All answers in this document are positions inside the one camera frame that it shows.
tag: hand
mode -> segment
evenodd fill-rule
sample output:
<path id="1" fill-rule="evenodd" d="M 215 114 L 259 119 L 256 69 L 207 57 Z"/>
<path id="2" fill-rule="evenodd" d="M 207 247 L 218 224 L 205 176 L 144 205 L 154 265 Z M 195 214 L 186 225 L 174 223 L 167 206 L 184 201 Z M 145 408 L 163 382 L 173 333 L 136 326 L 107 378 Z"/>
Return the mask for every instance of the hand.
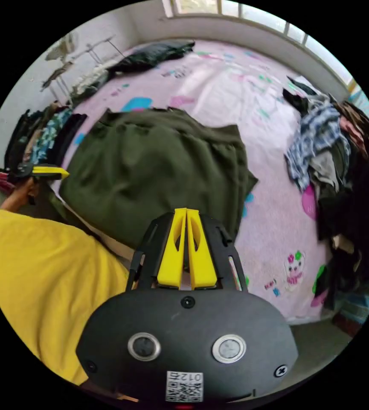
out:
<path id="1" fill-rule="evenodd" d="M 34 182 L 31 177 L 25 182 L 19 184 L 11 196 L 15 199 L 19 206 L 26 205 L 28 203 L 28 197 L 36 197 L 39 193 L 39 184 Z"/>

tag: pink bedsheet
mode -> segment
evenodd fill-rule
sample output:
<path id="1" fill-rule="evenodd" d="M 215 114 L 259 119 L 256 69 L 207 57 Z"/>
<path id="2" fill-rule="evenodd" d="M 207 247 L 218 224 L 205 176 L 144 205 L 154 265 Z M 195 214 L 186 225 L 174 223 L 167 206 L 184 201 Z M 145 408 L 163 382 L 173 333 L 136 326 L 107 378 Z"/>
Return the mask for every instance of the pink bedsheet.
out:
<path id="1" fill-rule="evenodd" d="M 62 166 L 68 166 L 81 135 L 107 108 L 122 111 L 169 105 L 187 111 L 204 125 L 238 124 L 249 169 L 259 179 L 246 200 L 235 243 L 248 289 L 289 320 L 316 320 L 326 295 L 315 299 L 313 285 L 329 254 L 326 243 L 317 240 L 313 191 L 302 195 L 287 174 L 284 152 L 299 121 L 298 112 L 282 98 L 283 88 L 293 88 L 287 75 L 297 76 L 251 50 L 196 41 L 194 52 L 183 59 L 114 79 L 79 105 L 75 112 L 87 114 L 88 119 L 76 133 Z M 59 184 L 52 186 L 58 196 Z M 101 236 L 112 245 L 110 238 Z"/>

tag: person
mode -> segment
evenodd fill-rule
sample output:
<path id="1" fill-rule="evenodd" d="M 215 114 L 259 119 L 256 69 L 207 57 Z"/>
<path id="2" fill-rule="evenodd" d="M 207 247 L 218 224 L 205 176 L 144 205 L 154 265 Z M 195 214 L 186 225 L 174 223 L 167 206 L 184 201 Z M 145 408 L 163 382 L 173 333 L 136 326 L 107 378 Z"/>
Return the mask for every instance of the person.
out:
<path id="1" fill-rule="evenodd" d="M 124 292 L 128 272 L 80 229 L 18 214 L 37 194 L 30 178 L 0 207 L 0 308 L 51 371 L 94 393 L 127 398 L 92 385 L 75 350 L 94 310 Z"/>

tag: white wall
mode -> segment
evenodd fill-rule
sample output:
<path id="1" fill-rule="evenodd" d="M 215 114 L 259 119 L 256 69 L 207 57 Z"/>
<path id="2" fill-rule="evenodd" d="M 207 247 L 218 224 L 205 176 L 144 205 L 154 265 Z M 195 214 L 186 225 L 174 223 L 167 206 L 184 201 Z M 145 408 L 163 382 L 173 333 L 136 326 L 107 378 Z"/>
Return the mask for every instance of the white wall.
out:
<path id="1" fill-rule="evenodd" d="M 234 43 L 266 54 L 302 74 L 313 85 L 337 100 L 349 93 L 345 86 L 317 59 L 300 47 L 259 27 L 218 17 L 167 18 L 163 0 L 149 0 L 128 6 L 140 37 L 145 42 L 185 37 Z"/>
<path id="2" fill-rule="evenodd" d="M 87 43 L 95 44 L 111 35 L 116 35 L 112 42 L 121 52 L 141 42 L 126 7 L 102 14 L 82 24 L 75 31 L 79 36 L 79 47 L 75 54 L 86 48 Z M 116 50 L 110 44 L 103 44 L 95 48 L 95 52 L 101 58 L 105 58 L 114 55 Z M 56 68 L 61 66 L 61 63 L 45 61 L 46 54 L 47 51 L 26 70 L 0 108 L 0 168 L 3 168 L 4 154 L 19 117 L 28 108 L 31 111 L 44 109 L 55 100 L 49 89 L 41 92 L 41 85 Z M 94 66 L 94 60 L 85 54 L 76 60 L 75 66 L 63 75 L 63 79 L 70 88 L 81 74 L 89 73 Z M 56 84 L 54 88 L 61 102 L 65 102 L 66 97 Z"/>

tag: clothing rack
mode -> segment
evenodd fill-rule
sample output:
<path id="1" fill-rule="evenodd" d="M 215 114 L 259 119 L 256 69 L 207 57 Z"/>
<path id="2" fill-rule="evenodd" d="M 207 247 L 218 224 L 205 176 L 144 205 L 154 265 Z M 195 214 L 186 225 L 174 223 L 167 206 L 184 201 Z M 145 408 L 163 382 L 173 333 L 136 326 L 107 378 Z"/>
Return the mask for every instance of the clothing rack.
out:
<path id="1" fill-rule="evenodd" d="M 54 88 L 52 87 L 52 82 L 55 81 L 58 88 L 61 90 L 62 94 L 65 96 L 65 98 L 71 102 L 72 104 L 72 99 L 71 99 L 71 92 L 64 81 L 62 74 L 64 74 L 66 71 L 68 71 L 73 65 L 74 62 L 82 57 L 84 54 L 89 54 L 89 56 L 93 59 L 93 61 L 96 64 L 103 64 L 105 61 L 103 61 L 102 58 L 98 56 L 98 54 L 94 51 L 94 49 L 99 46 L 100 44 L 103 43 L 109 43 L 117 52 L 118 55 L 121 55 L 124 58 L 123 53 L 113 44 L 112 39 L 116 35 L 110 36 L 108 38 L 105 38 L 104 40 L 100 40 L 96 42 L 95 44 L 86 44 L 86 49 L 79 54 L 76 54 L 75 56 L 71 57 L 71 59 L 68 62 L 63 63 L 62 67 L 57 68 L 49 77 L 46 81 L 43 82 L 42 89 L 41 91 L 45 90 L 46 88 L 49 88 L 51 93 L 53 94 L 55 100 L 60 101 L 58 98 L 57 93 L 55 92 Z"/>

